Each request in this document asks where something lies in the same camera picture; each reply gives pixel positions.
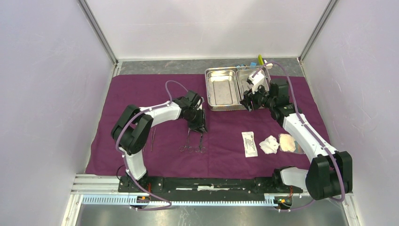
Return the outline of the steel surgical scissors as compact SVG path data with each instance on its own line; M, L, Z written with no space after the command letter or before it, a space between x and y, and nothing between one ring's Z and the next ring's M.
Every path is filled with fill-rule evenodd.
M199 145L195 148L196 153L204 153L206 151L206 148L203 146L203 137L204 134L201 134Z

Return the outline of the steel needle holder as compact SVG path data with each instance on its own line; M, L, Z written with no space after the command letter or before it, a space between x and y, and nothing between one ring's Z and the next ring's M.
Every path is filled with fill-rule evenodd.
M193 147L190 146L190 131L191 131L191 129L188 129L186 142L184 145L180 146L180 149L179 149L180 152L185 152L185 151L187 151L189 153L193 152Z

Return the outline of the steel two-compartment tray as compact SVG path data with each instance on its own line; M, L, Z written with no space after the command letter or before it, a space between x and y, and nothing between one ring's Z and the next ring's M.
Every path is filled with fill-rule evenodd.
M212 111L246 110L240 103L244 92L250 90L248 76L258 68L208 68L205 71L207 102Z

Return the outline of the maroon cloth wrap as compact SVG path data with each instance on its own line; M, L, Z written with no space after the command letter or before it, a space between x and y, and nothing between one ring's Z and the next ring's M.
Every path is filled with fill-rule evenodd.
M97 133L91 145L90 162L86 173L116 176L123 173L123 159L116 151L111 131L128 105L152 106L170 97L184 96L188 90L207 95L203 74L118 75L111 80ZM304 154L278 151L257 157L245 157L242 132L252 131L259 144L268 136L277 137L283 128L271 117L269 110L259 109L214 112L205 108L208 132L204 134L204 153L196 153L200 134L190 132L193 152L180 152L187 139L185 120L167 121L156 126L153 151L151 138L143 153L150 176L182 178L238 178L269 177L277 168L295 166L308 169L310 161Z

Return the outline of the green suture packet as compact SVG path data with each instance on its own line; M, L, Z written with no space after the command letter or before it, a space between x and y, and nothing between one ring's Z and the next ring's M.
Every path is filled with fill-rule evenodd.
M245 157L257 157L257 147L255 144L254 133L252 131L242 132L242 138L244 143Z

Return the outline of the white gauze packet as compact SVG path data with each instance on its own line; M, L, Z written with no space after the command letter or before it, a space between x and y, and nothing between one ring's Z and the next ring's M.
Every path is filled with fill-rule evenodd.
M265 154L276 154L279 143L274 136L269 136L264 141L260 142L259 146Z

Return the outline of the steel forceps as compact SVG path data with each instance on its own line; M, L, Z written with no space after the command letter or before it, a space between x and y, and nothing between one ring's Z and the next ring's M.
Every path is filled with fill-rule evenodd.
M150 151L153 151L153 144L154 144L154 139L156 135L156 128L152 128L151 130L151 146L150 146Z

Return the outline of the white gauze pad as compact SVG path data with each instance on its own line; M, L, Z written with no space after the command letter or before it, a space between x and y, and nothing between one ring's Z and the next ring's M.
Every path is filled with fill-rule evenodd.
M305 154L299 143L290 134L279 134L279 150L286 153Z

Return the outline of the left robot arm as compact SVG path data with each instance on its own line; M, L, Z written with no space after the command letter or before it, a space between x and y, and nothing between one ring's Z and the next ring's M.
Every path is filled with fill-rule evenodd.
M144 165L143 149L152 127L167 121L186 120L189 131L199 134L207 132L204 98L189 90L183 97L164 103L138 107L128 105L111 131L116 150L122 154L130 186L137 192L148 186L147 168Z

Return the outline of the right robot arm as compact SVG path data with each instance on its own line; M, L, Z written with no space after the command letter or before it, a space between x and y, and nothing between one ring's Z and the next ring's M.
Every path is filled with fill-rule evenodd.
M310 161L309 168L287 166L275 169L272 187L284 192L290 186L307 190L314 200L326 198L343 201L352 192L352 157L347 151L338 151L311 126L298 108L290 81L272 79L266 89L262 82L247 80L241 104L248 110L269 109L271 117L302 148Z

